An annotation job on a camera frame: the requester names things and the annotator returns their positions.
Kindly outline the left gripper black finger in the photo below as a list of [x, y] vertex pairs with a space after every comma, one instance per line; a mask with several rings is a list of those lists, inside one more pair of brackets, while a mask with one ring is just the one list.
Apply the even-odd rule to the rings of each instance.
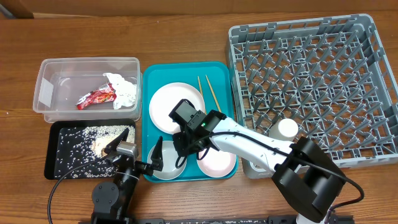
[[160, 136], [157, 140], [156, 145], [153, 148], [152, 155], [150, 157], [152, 163], [151, 167], [153, 170], [162, 171], [164, 162], [163, 162], [163, 154], [162, 154], [162, 143], [163, 137]]
[[107, 144], [104, 148], [104, 152], [106, 154], [109, 154], [112, 151], [115, 151], [118, 147], [118, 145], [122, 142], [122, 141], [126, 141], [127, 137], [129, 134], [129, 129], [126, 128], [118, 137], [116, 137], [115, 139], [113, 139], [109, 144]]

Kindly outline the grey bowl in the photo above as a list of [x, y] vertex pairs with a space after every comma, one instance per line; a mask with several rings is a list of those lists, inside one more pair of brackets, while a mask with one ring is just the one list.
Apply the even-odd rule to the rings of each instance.
[[162, 171], [155, 170], [153, 176], [160, 180], [172, 180], [182, 174], [186, 167], [186, 163], [180, 168], [176, 168], [175, 163], [178, 159], [178, 154], [174, 148], [172, 141], [162, 142], [162, 157], [163, 157], [163, 169]]

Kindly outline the white tissue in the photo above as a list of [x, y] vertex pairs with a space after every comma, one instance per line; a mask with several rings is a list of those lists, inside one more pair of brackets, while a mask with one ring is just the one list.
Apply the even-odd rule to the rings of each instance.
[[113, 101], [113, 108], [115, 110], [136, 104], [136, 84], [125, 80], [117, 73], [104, 73], [103, 76], [108, 78], [108, 82], [115, 90], [116, 99]]

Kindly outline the large pink plate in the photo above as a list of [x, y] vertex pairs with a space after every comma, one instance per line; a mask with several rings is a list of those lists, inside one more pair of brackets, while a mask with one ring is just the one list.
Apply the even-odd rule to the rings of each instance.
[[149, 104], [150, 118], [158, 129], [167, 134], [180, 132], [180, 126], [169, 114], [182, 99], [190, 101], [196, 110], [205, 111], [204, 99], [196, 88], [181, 82], [169, 83], [154, 93]]

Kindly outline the red snack wrapper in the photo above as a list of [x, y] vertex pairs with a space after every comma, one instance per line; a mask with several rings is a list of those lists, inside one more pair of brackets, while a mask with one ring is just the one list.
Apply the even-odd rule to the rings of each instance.
[[116, 99], [116, 90], [113, 88], [111, 83], [105, 83], [101, 85], [96, 90], [90, 91], [86, 95], [82, 96], [77, 104], [76, 107], [78, 110], [83, 110], [87, 106], [93, 104], [102, 104], [107, 102], [112, 102]]

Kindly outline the white rice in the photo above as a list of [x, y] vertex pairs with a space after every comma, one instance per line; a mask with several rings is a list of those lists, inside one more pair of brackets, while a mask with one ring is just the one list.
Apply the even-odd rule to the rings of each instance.
[[135, 127], [127, 125], [90, 126], [62, 128], [56, 143], [56, 156], [53, 177], [59, 179], [65, 173], [69, 179], [111, 177], [115, 168], [106, 161], [77, 169], [78, 166], [96, 161], [106, 155], [104, 148], [129, 129], [127, 142], [135, 141]]

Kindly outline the wooden chopstick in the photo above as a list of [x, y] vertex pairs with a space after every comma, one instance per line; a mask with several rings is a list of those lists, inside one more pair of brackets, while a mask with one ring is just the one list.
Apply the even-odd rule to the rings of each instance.
[[214, 101], [215, 101], [216, 107], [217, 107], [217, 109], [218, 109], [219, 112], [222, 112], [222, 110], [221, 110], [221, 108], [220, 108], [220, 105], [219, 105], [219, 103], [218, 103], [218, 99], [217, 99], [217, 97], [216, 97], [216, 95], [215, 95], [215, 93], [214, 93], [213, 87], [212, 87], [212, 85], [211, 85], [211, 83], [210, 83], [210, 80], [209, 80], [208, 76], [205, 75], [205, 78], [206, 78], [206, 80], [207, 80], [207, 83], [208, 83], [208, 86], [209, 86], [209, 88], [210, 88], [211, 94], [213, 95], [213, 99], [214, 99]]
[[[198, 80], [198, 86], [199, 86], [199, 91], [200, 91], [200, 94], [201, 94], [201, 97], [203, 98], [203, 102], [205, 102], [205, 98], [204, 98], [204, 95], [203, 95], [203, 88], [202, 88], [202, 85], [201, 85], [201, 81], [200, 81], [200, 77], [199, 76], [197, 76], [197, 80]], [[206, 106], [205, 106], [205, 103], [204, 103], [204, 113], [206, 114]]]

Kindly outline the white cup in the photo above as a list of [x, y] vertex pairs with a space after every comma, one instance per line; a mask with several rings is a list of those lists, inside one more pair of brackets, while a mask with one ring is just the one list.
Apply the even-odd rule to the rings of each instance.
[[298, 124], [294, 120], [284, 118], [270, 128], [268, 136], [282, 141], [293, 141], [298, 131]]

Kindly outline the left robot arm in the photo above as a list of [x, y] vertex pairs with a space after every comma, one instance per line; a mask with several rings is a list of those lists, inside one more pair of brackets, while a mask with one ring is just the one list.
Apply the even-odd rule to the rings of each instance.
[[126, 128], [104, 147], [105, 160], [116, 166], [117, 172], [113, 181], [98, 184], [92, 192], [92, 223], [136, 223], [128, 209], [139, 178], [163, 169], [163, 137], [158, 138], [149, 164], [138, 159], [137, 146], [127, 142], [128, 134]]

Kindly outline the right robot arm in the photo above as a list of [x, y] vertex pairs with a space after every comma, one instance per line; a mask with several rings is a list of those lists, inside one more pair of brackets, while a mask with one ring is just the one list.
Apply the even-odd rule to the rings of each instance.
[[314, 223], [329, 221], [345, 175], [312, 140], [272, 139], [215, 110], [173, 111], [169, 116], [187, 131], [186, 149], [213, 147], [252, 162], [272, 174], [285, 200], [301, 216]]

